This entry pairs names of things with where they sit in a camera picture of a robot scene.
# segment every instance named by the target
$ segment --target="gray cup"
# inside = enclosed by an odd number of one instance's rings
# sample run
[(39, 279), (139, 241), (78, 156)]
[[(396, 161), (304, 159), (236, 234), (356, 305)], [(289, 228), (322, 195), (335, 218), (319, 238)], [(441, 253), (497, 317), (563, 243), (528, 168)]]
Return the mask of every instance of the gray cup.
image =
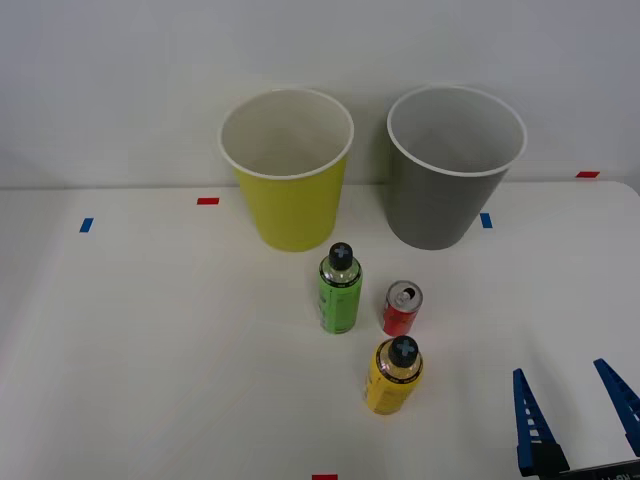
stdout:
[(387, 221), (400, 240), (426, 250), (462, 238), (527, 144), (515, 110), (466, 87), (407, 93), (391, 107), (387, 130)]

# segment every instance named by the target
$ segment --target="blue tape marker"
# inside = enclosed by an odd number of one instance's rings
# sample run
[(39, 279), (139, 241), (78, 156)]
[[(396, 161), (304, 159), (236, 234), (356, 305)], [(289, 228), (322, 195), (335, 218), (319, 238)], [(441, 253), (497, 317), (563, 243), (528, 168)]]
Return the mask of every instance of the blue tape marker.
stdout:
[(93, 218), (85, 218), (80, 227), (80, 233), (88, 233), (91, 230), (91, 225), (93, 225)]
[(482, 221), (482, 228), (493, 228), (493, 224), (491, 223), (491, 217), (488, 213), (481, 213), (480, 220)]

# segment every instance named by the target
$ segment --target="can lid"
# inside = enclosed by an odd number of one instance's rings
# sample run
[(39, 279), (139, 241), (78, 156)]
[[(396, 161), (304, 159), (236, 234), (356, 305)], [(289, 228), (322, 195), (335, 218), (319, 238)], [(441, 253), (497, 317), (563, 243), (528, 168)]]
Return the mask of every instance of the can lid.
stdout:
[(400, 280), (389, 287), (387, 301), (396, 310), (413, 313), (422, 305), (422, 291), (415, 283)]
[(329, 249), (329, 265), (336, 270), (347, 270), (353, 263), (353, 250), (348, 243), (334, 243)]
[(389, 360), (396, 367), (408, 368), (418, 358), (418, 344), (408, 335), (400, 335), (391, 341)]

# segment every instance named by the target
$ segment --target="yellow cup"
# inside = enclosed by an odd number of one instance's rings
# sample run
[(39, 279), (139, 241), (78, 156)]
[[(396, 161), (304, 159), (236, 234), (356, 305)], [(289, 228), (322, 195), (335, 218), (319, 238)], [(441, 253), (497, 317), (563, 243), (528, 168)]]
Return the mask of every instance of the yellow cup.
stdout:
[(353, 131), (347, 109), (313, 90), (267, 92), (227, 115), (218, 145), (266, 243), (300, 252), (329, 237)]

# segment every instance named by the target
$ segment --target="green spray can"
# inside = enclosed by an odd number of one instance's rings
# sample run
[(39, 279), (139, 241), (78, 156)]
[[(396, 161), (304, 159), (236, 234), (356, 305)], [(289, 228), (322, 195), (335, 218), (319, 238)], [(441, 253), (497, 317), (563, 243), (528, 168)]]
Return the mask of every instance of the green spray can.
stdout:
[(331, 246), (320, 262), (318, 309), (322, 328), (329, 333), (351, 330), (358, 316), (362, 267), (346, 243)]

